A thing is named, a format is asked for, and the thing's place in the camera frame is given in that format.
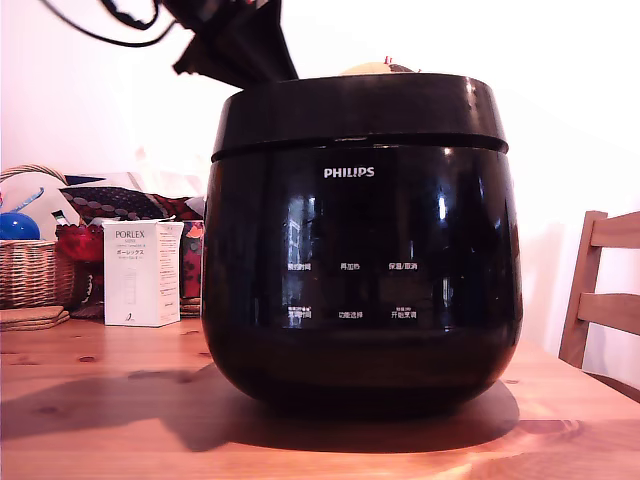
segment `white box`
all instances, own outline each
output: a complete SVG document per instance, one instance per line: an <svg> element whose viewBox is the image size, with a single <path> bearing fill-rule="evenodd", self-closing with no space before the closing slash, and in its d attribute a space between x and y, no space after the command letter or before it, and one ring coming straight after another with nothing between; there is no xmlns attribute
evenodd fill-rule
<svg viewBox="0 0 640 480"><path fill-rule="evenodd" d="M179 321L183 224L140 220L102 226L105 325L161 327Z"/></svg>

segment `white wall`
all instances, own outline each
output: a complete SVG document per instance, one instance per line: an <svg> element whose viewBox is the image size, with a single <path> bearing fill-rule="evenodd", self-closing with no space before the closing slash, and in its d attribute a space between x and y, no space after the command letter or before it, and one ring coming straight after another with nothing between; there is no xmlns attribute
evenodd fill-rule
<svg viewBox="0 0 640 480"><path fill-rule="evenodd" d="M55 3L103 34L152 36L118 27L97 2ZM119 5L144 17L150 3ZM283 28L303 77L391 55L493 87L516 183L523 336L554 354L584 211L640 210L635 3L284 0ZM144 159L201 172L222 101L234 89L174 75L189 38L178 28L158 46L126 50L61 25L37 0L4 0L4 166L37 162L89 173L136 170ZM635 252L605 252L601 272L600 291L640 293ZM640 386L639 360L640 339L592 328L587 368Z"/></svg>

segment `wooden chair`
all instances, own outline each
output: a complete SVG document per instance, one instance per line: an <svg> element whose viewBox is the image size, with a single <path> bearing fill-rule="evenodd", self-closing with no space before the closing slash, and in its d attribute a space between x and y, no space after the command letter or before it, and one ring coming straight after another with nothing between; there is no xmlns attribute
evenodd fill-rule
<svg viewBox="0 0 640 480"><path fill-rule="evenodd" d="M640 335L640 295L594 293L603 247L640 249L640 212L613 218L587 212L584 217L559 355L577 368L582 368L589 323ZM640 402L639 390L604 375L589 375Z"/></svg>

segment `table wood grain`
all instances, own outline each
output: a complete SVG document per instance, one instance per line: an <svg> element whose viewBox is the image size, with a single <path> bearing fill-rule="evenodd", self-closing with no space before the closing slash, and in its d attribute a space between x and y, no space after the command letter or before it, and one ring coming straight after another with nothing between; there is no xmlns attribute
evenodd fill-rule
<svg viewBox="0 0 640 480"><path fill-rule="evenodd" d="M198 320L71 320L1 337L3 479L637 479L640 405L521 343L435 418L276 414L213 365Z"/></svg>

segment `wicker basket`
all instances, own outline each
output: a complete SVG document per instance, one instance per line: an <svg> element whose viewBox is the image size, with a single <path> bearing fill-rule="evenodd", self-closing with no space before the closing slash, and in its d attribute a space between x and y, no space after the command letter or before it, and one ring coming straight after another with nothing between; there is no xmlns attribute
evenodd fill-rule
<svg viewBox="0 0 640 480"><path fill-rule="evenodd" d="M0 182L26 172L41 172L66 184L63 175L46 167L24 165L2 172ZM86 297L89 277L68 257L57 254L56 242L0 241L0 309L79 305Z"/></svg>

